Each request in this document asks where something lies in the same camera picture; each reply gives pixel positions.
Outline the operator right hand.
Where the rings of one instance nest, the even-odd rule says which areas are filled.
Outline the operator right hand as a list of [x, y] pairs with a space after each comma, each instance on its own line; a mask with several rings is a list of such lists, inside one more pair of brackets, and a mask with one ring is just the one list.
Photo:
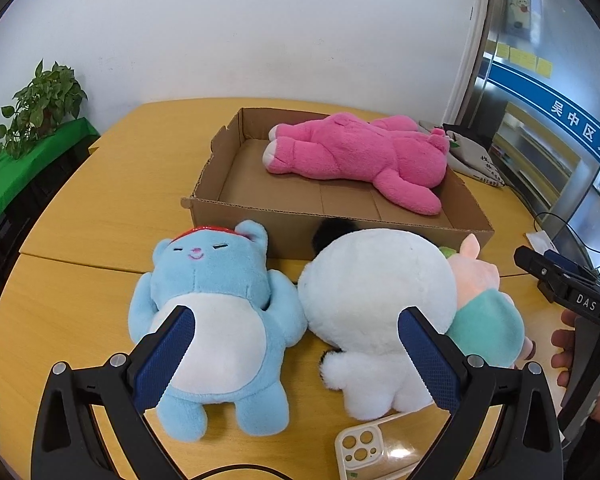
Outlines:
[[[570, 375], [573, 363], [573, 349], [574, 349], [574, 323], [576, 322], [577, 315], [570, 310], [563, 310], [560, 320], [568, 326], [568, 330], [560, 328], [555, 330], [550, 337], [552, 345], [560, 352], [555, 353], [550, 359], [550, 366], [555, 370], [560, 370], [557, 377], [557, 385], [562, 388], [567, 388], [570, 382]], [[597, 398], [595, 408], [591, 413], [592, 419], [600, 423], [600, 395]]]

